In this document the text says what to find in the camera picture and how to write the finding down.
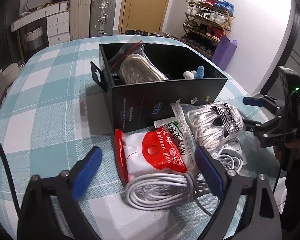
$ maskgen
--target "adidas logo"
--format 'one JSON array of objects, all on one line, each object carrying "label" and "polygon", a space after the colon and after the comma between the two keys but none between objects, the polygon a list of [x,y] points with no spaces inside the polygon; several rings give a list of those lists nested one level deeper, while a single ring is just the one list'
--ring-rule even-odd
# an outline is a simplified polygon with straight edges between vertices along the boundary
[{"label": "adidas logo", "polygon": [[233,118],[233,115],[230,111],[230,108],[228,107],[227,103],[223,104],[225,106],[225,111],[223,112],[219,107],[216,106],[211,106],[213,111],[219,115],[214,121],[213,125],[215,126],[222,126],[223,125],[223,135],[226,138],[230,131],[231,131],[231,126],[233,125],[235,130],[238,132],[239,127],[237,126],[236,121]]}]

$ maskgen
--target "red sneaker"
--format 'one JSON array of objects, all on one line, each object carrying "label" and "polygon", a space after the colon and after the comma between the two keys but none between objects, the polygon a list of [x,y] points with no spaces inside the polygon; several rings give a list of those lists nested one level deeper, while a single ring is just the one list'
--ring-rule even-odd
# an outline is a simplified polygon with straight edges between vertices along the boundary
[{"label": "red sneaker", "polygon": [[220,41],[223,35],[223,30],[216,28],[212,38],[216,41]]},{"label": "red sneaker", "polygon": [[213,6],[215,3],[217,3],[216,0],[205,0],[204,2],[205,2],[205,4],[210,5],[210,6]]},{"label": "red sneaker", "polygon": [[208,37],[212,37],[212,35],[214,34],[214,31],[215,31],[215,27],[209,26],[209,27],[208,27],[208,30],[207,30],[207,32],[206,32],[206,35],[207,35]]}]

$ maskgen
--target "coiled white cable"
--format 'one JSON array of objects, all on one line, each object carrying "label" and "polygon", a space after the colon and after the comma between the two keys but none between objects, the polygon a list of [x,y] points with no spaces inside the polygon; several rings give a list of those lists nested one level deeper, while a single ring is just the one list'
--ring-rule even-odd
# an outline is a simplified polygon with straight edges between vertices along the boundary
[{"label": "coiled white cable", "polygon": [[229,154],[222,154],[224,149],[225,145],[223,145],[219,151],[213,153],[211,156],[215,160],[220,161],[226,170],[235,170],[237,173],[239,173],[243,166],[243,160],[235,156],[230,156]]},{"label": "coiled white cable", "polygon": [[[200,109],[194,109],[187,113],[195,141],[204,146],[208,152],[213,151],[244,128],[243,119],[238,109],[228,104],[233,118],[229,120],[229,116],[221,110],[224,108],[224,102],[216,102],[213,105],[202,106]],[[222,125],[213,124],[217,118],[220,119]]]},{"label": "coiled white cable", "polygon": [[209,216],[198,197],[210,193],[205,181],[197,180],[187,171],[182,175],[152,173],[139,176],[125,187],[128,204],[141,210],[161,210],[177,204],[195,201]]},{"label": "coiled white cable", "polygon": [[164,74],[139,54],[129,55],[122,62],[119,74],[126,84],[168,80]]}]

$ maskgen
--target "black cord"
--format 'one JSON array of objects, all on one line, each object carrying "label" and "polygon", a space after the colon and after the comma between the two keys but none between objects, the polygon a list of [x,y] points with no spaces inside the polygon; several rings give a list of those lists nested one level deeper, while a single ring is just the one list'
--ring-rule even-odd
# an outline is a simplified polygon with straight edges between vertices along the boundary
[{"label": "black cord", "polygon": [[[294,93],[294,92],[297,92],[297,91],[294,90],[294,91],[291,92],[290,97],[289,97],[288,107],[287,107],[287,109],[286,109],[286,124],[285,124],[284,130],[283,130],[281,161],[284,160],[284,148],[285,148],[284,145],[285,145],[285,140],[286,140],[286,129],[287,129],[287,124],[288,124],[289,108],[290,108],[290,104],[291,104],[291,97],[293,96],[293,93]],[[274,184],[274,188],[273,188],[272,193],[275,192],[275,189],[276,189],[276,187],[277,187],[277,185],[278,185],[278,181],[279,181],[280,175],[281,175],[281,163],[280,163],[279,172],[278,172],[277,178],[276,178],[276,180],[275,180],[275,184]]]},{"label": "black cord", "polygon": [[19,203],[18,203],[18,199],[17,199],[16,189],[13,184],[13,178],[12,178],[11,171],[9,168],[8,160],[6,158],[6,155],[4,153],[1,143],[0,143],[0,158],[1,158],[1,161],[2,161],[2,164],[4,167],[4,171],[6,172],[6,175],[7,175],[8,184],[9,184],[10,192],[12,195],[14,208],[16,209],[17,215],[19,216],[20,207],[19,207]]}]

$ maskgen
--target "plaid bedsheet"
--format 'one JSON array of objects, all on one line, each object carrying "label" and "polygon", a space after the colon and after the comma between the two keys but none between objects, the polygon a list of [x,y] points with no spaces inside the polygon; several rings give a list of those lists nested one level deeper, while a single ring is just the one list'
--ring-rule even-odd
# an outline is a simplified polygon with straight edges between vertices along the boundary
[{"label": "plaid bedsheet", "polygon": [[[18,200],[21,205],[31,175],[56,176],[64,169],[71,169],[92,146],[99,146],[103,151],[102,164],[79,205],[102,239],[197,239],[210,217],[195,203],[145,212],[130,208],[120,197],[123,187],[114,162],[112,128],[102,90],[91,78],[90,61],[99,65],[99,44],[128,39],[108,36],[54,45],[32,56],[23,67],[0,110],[0,140]],[[186,46],[166,38],[145,36],[143,40]],[[233,99],[245,116],[266,121],[258,108],[242,104],[245,95],[229,77],[217,100]],[[246,174],[263,173],[273,183],[277,172],[273,152],[258,149],[248,133],[240,140],[248,162]],[[63,232],[71,236],[57,199],[52,200]],[[218,205],[211,195],[201,197],[200,201],[210,211]],[[244,197],[226,236],[234,233],[243,205]],[[18,218],[1,160],[0,223],[16,239]]]}]

